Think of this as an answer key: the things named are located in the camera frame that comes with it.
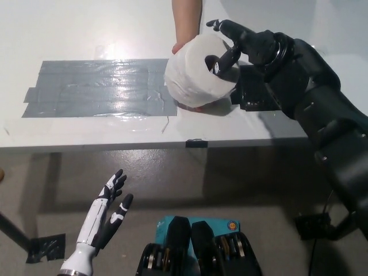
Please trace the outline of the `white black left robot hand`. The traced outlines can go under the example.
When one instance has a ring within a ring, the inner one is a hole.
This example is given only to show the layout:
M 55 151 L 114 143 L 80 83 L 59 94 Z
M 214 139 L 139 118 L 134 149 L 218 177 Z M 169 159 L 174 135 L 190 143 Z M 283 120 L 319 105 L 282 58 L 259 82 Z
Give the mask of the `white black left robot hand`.
M 110 217 L 106 216 L 111 204 L 122 194 L 126 179 L 120 169 L 104 184 L 83 222 L 75 250 L 62 264 L 59 275 L 93 275 L 93 259 L 110 242 L 132 204 L 133 194 L 129 193 L 118 209 Z

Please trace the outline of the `bare person hand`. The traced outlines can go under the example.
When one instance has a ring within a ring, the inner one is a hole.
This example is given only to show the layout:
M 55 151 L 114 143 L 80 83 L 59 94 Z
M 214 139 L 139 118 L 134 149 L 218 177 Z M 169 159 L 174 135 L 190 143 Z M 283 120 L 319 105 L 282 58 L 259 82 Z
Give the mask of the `bare person hand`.
M 192 34 L 192 33 L 185 33 L 185 34 L 179 34 L 177 36 L 177 42 L 175 43 L 175 45 L 172 48 L 172 53 L 175 55 L 180 49 L 182 49 L 188 42 L 190 42 L 192 39 L 194 39 L 196 37 L 196 34 Z M 191 108 L 189 106 L 186 106 L 182 103 L 179 103 L 179 107 L 185 110 L 189 110 L 191 112 L 202 112 L 203 111 L 203 107 L 196 107 L 196 108 Z

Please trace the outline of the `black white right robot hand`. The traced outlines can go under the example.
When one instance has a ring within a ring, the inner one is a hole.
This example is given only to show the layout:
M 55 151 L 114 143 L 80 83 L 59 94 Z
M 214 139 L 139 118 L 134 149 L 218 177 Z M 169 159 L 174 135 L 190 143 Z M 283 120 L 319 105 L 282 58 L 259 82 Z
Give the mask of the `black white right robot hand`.
M 211 20 L 206 26 L 221 32 L 233 42 L 233 46 L 212 67 L 212 73 L 219 77 L 224 76 L 238 62 L 241 54 L 247 55 L 253 65 L 265 66 L 275 59 L 280 50 L 279 42 L 269 30 L 256 33 L 231 20 Z

